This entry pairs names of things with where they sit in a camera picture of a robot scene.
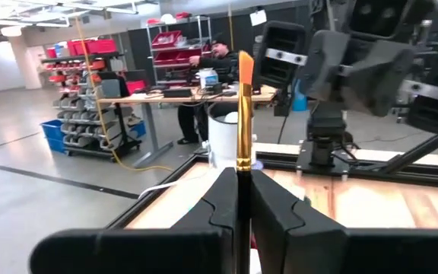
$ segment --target black shirt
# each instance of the black shirt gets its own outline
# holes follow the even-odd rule
[[[218,58],[201,57],[197,67],[199,69],[214,69],[221,83],[239,81],[238,54],[233,51]]]

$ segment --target wooden board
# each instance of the wooden board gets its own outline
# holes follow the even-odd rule
[[[262,93],[260,95],[253,95],[253,102],[269,102],[273,99],[276,90],[274,88],[263,86]],[[125,98],[104,98],[99,99],[99,103],[121,103],[121,104],[142,104],[142,103],[186,103],[186,102],[197,102],[199,100],[208,100],[209,102],[237,102],[238,96],[221,96],[213,99],[208,99],[208,97],[203,97],[201,95],[194,94],[193,97],[184,98],[163,98],[163,95],[146,95],[146,94],[133,94]]]
[[[312,207],[349,228],[438,228],[438,188],[264,170],[296,196],[304,192]],[[169,228],[211,187],[218,174],[197,163],[126,228]]]

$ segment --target man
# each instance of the man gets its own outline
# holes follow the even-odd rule
[[[216,39],[212,42],[213,58],[202,56],[191,56],[189,58],[190,65],[198,69],[212,68],[217,72],[219,82],[238,81],[238,55],[229,50],[229,46],[221,40]],[[202,141],[208,139],[207,114],[205,112],[206,105],[200,107],[192,107],[186,105],[179,106],[179,124],[183,133],[183,138],[177,144],[187,145],[198,143],[198,135],[195,133],[194,116],[198,120],[198,132],[201,135]]]

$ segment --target gold brush ferrule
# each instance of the gold brush ferrule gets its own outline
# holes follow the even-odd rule
[[[251,170],[252,135],[252,86],[240,83],[237,119],[237,157],[238,171]]]

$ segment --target concrete floor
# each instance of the concrete floor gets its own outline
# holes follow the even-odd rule
[[[169,173],[133,172],[98,158],[52,153],[40,123],[55,119],[57,111],[50,106],[58,96],[53,90],[0,92],[0,273],[26,273],[28,255],[41,238],[66,228],[102,228],[134,202],[103,190],[139,194]],[[304,138],[307,116],[291,114],[281,143],[297,144]],[[155,109],[154,118],[160,142],[181,138],[175,108]],[[276,142],[282,121],[271,109],[257,110],[259,142]],[[349,113],[348,123],[363,148],[407,151],[430,136],[396,124],[393,116]],[[131,164],[150,145],[145,138],[141,151],[125,163]],[[176,168],[195,149],[175,145],[155,164]]]

